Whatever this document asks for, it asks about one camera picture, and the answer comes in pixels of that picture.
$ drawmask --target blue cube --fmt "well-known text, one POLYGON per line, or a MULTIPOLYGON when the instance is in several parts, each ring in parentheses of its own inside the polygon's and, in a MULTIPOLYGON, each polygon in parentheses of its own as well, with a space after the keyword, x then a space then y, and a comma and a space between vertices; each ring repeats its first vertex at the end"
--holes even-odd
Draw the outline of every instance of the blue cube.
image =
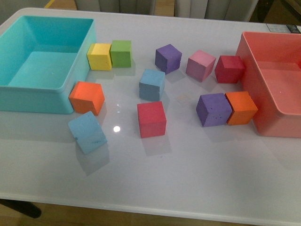
POLYGON ((149 101, 159 101, 165 86, 165 73, 145 69, 139 82, 139 97, 149 101))
POLYGON ((84 154, 107 143, 103 130, 92 112, 71 120, 68 126, 84 154))

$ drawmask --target orange cube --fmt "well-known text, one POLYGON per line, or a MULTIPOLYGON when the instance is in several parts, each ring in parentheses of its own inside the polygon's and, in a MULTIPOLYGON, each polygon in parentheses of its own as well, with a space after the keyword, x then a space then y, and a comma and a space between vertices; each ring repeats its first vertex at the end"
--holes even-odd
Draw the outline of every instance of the orange cube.
POLYGON ((229 92, 225 96, 232 107, 232 114, 227 121, 229 125, 248 124, 258 111, 247 91, 229 92))
POLYGON ((69 95, 69 100, 77 113, 92 111, 98 115, 104 103, 103 88, 101 84, 79 81, 69 95))

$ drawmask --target block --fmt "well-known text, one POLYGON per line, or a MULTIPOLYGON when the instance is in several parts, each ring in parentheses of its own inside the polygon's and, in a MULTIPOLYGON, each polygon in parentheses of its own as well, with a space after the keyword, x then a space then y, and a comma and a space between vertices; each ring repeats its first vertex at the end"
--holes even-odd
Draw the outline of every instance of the block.
POLYGON ((232 108, 223 93, 201 95, 197 114, 203 127, 219 126, 227 123, 232 108))
POLYGON ((107 143, 102 127, 92 112, 87 112, 71 120, 68 122, 68 126, 84 154, 107 143))
POLYGON ((155 65, 165 74, 180 68, 182 53, 168 44, 156 50, 155 65))
POLYGON ((212 72, 216 57, 198 50, 188 58, 186 74, 202 82, 212 72))
POLYGON ((108 43, 92 43, 88 53, 88 61, 91 70, 110 71, 112 69, 111 44, 108 43))
POLYGON ((69 95, 69 100, 77 113, 92 111, 98 115, 104 103, 101 84, 79 81, 69 95))
POLYGON ((229 92, 225 93, 225 96, 233 109, 227 121, 229 125, 248 124, 258 111, 247 91, 229 92))
POLYGON ((137 104, 141 138, 165 134, 166 117, 161 101, 137 104))
POLYGON ((239 56, 220 56, 214 72, 218 83, 237 83, 245 72, 245 65, 239 56))
POLYGON ((139 97, 149 101, 159 101, 165 86, 165 73, 145 69, 139 82, 139 97))
POLYGON ((111 58, 112 67, 131 67, 132 42, 130 40, 113 40, 111 58))

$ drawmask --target turquoise bin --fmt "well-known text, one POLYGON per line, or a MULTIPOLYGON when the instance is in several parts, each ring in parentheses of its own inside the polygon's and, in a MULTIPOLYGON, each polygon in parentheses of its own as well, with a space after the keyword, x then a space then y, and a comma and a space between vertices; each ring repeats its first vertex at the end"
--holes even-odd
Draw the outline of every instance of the turquoise bin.
POLYGON ((69 114, 89 72, 93 19, 22 16, 0 36, 0 110, 69 114))

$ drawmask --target storage box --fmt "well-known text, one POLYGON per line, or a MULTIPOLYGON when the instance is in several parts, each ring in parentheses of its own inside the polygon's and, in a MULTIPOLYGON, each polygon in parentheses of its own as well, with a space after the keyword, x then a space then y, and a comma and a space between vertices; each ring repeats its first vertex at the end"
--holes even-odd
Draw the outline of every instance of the storage box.
POLYGON ((243 89, 258 107, 258 132, 301 137, 301 36, 244 32, 236 55, 246 66, 243 89))
POLYGON ((68 96, 89 71, 93 19, 22 16, 0 36, 0 110, 72 113, 68 96))

